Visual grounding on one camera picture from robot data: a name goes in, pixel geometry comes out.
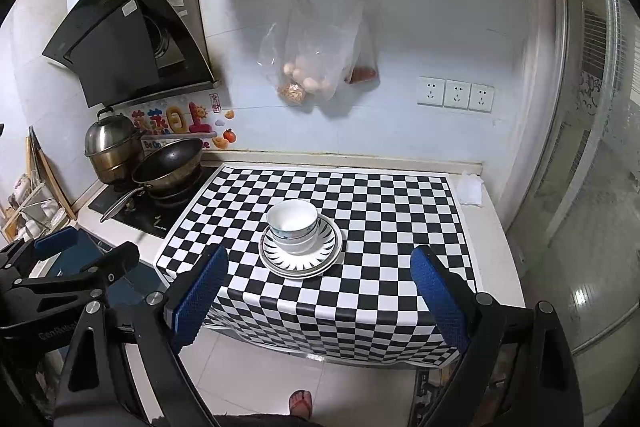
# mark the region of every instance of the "flip-flop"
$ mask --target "flip-flop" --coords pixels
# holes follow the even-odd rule
[[[289,396],[289,413],[291,413],[291,411],[299,406],[302,402],[309,413],[309,419],[311,419],[311,415],[313,412],[313,403],[311,399],[309,399],[309,401],[305,399],[305,393],[308,393],[308,391],[306,391],[305,389],[299,389],[291,393],[291,396]],[[294,399],[297,394],[300,394],[300,398]]]

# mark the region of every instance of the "sandal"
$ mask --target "sandal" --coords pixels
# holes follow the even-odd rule
[[[308,400],[305,398],[305,393],[308,393]],[[308,412],[308,417],[303,417],[297,414],[293,414],[293,410],[299,406],[300,404],[304,404],[307,412]],[[289,414],[292,416],[298,416],[301,418],[304,418],[305,420],[310,420],[311,419],[311,414],[313,412],[313,404],[311,401],[311,393],[309,391],[305,391],[304,389],[299,389],[297,391],[294,391],[291,396],[289,396]]]

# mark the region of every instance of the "checkerboard pattern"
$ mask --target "checkerboard pattern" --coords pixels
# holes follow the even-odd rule
[[[290,198],[313,203],[342,231],[344,261],[322,277],[288,280],[264,267],[266,212]],[[206,245],[221,244],[229,273],[205,324],[255,344],[372,363],[438,367],[456,350],[417,294],[409,259],[428,244],[473,291],[476,279],[446,177],[223,165],[174,225],[156,259],[171,282]]]

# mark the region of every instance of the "tile floor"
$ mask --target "tile floor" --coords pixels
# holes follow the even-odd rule
[[[127,354],[150,419],[161,415],[136,346]],[[314,420],[325,427],[405,427],[415,371],[370,369],[300,359],[202,328],[180,359],[213,414],[289,412],[287,399],[308,389]]]

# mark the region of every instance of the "pot handle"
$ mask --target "pot handle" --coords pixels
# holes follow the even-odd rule
[[[102,214],[102,217],[100,218],[100,222],[104,223],[107,219],[111,219],[111,217],[115,216],[119,211],[122,210],[123,206],[127,204],[127,201],[129,201],[129,199],[133,195],[138,194],[139,192],[143,192],[144,190],[145,190],[145,187],[138,187],[127,192],[118,201],[113,203],[104,214]]]
[[[100,115],[105,114],[106,112],[115,112],[115,111],[113,110],[113,107],[102,108],[100,111],[98,111],[98,114],[96,115],[98,120],[100,120]]]

